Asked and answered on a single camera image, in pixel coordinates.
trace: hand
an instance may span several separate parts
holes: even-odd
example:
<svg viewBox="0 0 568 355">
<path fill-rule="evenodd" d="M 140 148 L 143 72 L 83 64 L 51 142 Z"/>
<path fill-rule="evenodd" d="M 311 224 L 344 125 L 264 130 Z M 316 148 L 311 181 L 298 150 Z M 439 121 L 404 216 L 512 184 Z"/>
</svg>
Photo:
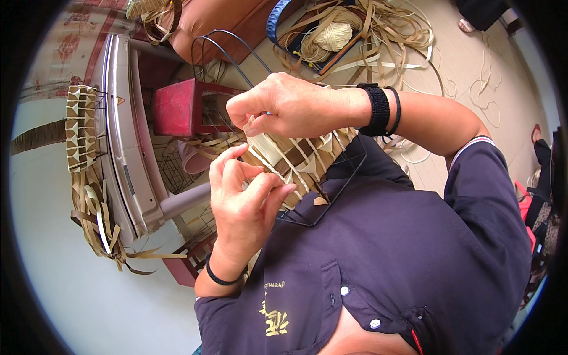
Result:
<svg viewBox="0 0 568 355">
<path fill-rule="evenodd" d="M 264 244 L 276 213 L 296 185 L 283 185 L 263 167 L 236 160 L 248 145 L 232 147 L 211 163 L 211 209 L 217 223 L 217 241 L 211 270 L 221 279 L 238 278 L 250 258 Z M 254 178 L 243 191 L 246 179 Z"/>
<path fill-rule="evenodd" d="M 313 138 L 339 128 L 368 125 L 371 103 L 362 89 L 331 90 L 286 73 L 272 73 L 246 93 L 231 98 L 227 112 L 241 129 L 254 115 L 256 119 L 247 130 L 251 137 L 268 132 Z"/>
</svg>

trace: red stool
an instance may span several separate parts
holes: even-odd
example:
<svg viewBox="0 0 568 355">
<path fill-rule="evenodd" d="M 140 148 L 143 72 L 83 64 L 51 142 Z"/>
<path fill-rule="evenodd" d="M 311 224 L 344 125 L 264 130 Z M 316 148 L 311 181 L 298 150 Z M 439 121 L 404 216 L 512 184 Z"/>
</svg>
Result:
<svg viewBox="0 0 568 355">
<path fill-rule="evenodd" d="M 197 254 L 205 253 L 205 246 L 208 246 L 209 250 L 213 250 L 213 243 L 216 237 L 217 232 L 214 232 L 193 248 L 189 249 L 188 242 L 172 253 L 183 254 L 187 251 L 187 258 L 162 259 L 177 283 L 182 286 L 195 286 L 195 280 L 197 276 L 199 276 L 199 270 L 203 269 L 205 266 L 205 259 L 199 260 Z"/>
<path fill-rule="evenodd" d="M 229 99 L 243 92 L 195 79 L 158 89 L 154 95 L 154 134 L 192 137 L 196 133 L 230 132 L 230 128 L 222 122 L 217 125 L 203 123 L 203 100 L 218 94 Z M 218 114 L 225 115 L 224 107 L 220 109 L 221 112 L 218 111 Z M 223 119 L 227 124 L 231 124 L 228 116 Z"/>
</svg>

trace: black watch strap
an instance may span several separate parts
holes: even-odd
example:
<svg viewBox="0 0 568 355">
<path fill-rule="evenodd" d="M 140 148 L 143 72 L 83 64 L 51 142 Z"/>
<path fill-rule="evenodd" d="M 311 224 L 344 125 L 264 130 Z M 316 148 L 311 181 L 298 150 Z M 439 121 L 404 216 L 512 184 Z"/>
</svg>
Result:
<svg viewBox="0 0 568 355">
<path fill-rule="evenodd" d="M 215 281 L 215 283 L 218 283 L 222 286 L 230 286 L 230 285 L 234 285 L 236 284 L 239 280 L 241 280 L 241 277 L 243 277 L 244 274 L 247 273 L 248 271 L 248 265 L 245 266 L 243 273 L 241 274 L 241 276 L 239 276 L 238 279 L 234 280 L 234 281 L 224 281 L 221 280 L 220 278 L 218 278 L 217 276 L 215 276 L 215 274 L 211 271 L 211 267 L 209 266 L 209 259 L 211 258 L 211 253 L 207 253 L 205 255 L 205 268 L 207 269 L 207 274 L 209 274 L 209 277 Z"/>
<path fill-rule="evenodd" d="M 370 137 L 387 135 L 386 127 L 390 117 L 390 107 L 387 96 L 376 82 L 362 82 L 359 83 L 357 87 L 364 89 L 371 101 L 371 121 L 368 126 L 361 127 L 359 132 Z"/>
</svg>

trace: blue basket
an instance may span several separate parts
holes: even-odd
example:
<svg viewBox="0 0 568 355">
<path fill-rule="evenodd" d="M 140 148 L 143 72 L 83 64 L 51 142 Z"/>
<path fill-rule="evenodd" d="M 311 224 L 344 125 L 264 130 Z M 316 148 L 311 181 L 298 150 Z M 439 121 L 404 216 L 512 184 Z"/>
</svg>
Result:
<svg viewBox="0 0 568 355">
<path fill-rule="evenodd" d="M 292 1 L 292 0 L 280 0 L 276 4 L 276 6 L 272 9 L 272 12 L 268 16 L 268 21 L 266 21 L 266 35 L 272 43 L 274 43 L 276 46 L 278 46 L 279 48 L 286 51 L 293 58 L 296 58 L 297 60 L 299 60 L 300 56 L 294 54 L 294 52 L 300 52 L 300 44 L 302 43 L 302 39 L 303 39 L 304 35 L 297 34 L 296 37 L 292 40 L 292 42 L 286 48 L 284 48 L 283 46 L 280 45 L 280 43 L 278 42 L 278 38 L 276 37 L 276 26 L 278 24 L 278 19 L 280 18 L 280 15 L 282 14 L 284 8 L 286 7 L 286 5 L 288 5 L 288 3 L 290 1 Z M 340 6 L 355 5 L 355 0 L 346 0 L 342 3 L 340 3 L 339 5 Z M 350 9 L 350 11 L 352 11 L 357 16 L 361 17 L 363 22 L 365 21 L 365 14 L 363 12 L 357 11 L 357 10 L 352 10 L 352 9 Z M 313 11 L 307 12 L 298 21 L 296 21 L 296 23 L 300 23 L 301 21 L 304 21 L 304 20 L 310 18 L 311 16 L 313 16 L 315 14 L 316 13 L 313 12 Z M 300 32 L 305 34 L 309 30 L 311 30 L 312 28 L 316 27 L 318 24 L 319 24 L 319 21 L 315 20 L 312 23 L 306 25 L 305 28 L 302 29 Z M 329 56 L 329 58 L 327 58 L 325 61 L 312 63 L 313 66 L 310 66 L 309 62 L 302 60 L 302 64 L 310 67 L 317 74 L 323 75 L 332 66 L 334 66 L 334 64 L 337 63 L 339 61 L 339 59 L 341 59 L 347 53 L 347 51 L 350 50 L 355 45 L 355 43 L 357 41 L 359 41 L 360 39 L 361 39 L 361 31 L 359 31 L 357 33 L 353 33 L 353 36 L 351 37 L 351 40 L 347 43 L 347 45 L 345 45 L 345 47 L 342 50 L 340 50 L 339 52 L 335 53 L 334 55 Z"/>
</svg>

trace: navy blue shirt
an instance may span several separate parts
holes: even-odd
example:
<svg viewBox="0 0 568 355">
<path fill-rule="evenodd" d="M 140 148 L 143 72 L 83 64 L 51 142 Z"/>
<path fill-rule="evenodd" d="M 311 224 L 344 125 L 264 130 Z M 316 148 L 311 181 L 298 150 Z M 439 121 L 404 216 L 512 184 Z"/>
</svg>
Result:
<svg viewBox="0 0 568 355">
<path fill-rule="evenodd" d="M 323 185 L 333 195 L 343 181 Z M 314 197 L 296 208 L 316 215 Z M 444 199 L 356 176 L 314 228 L 277 224 L 239 295 L 195 302 L 203 354 L 316 354 L 343 305 L 419 354 L 493 355 L 530 262 L 506 161 L 478 137 L 456 154 Z"/>
</svg>

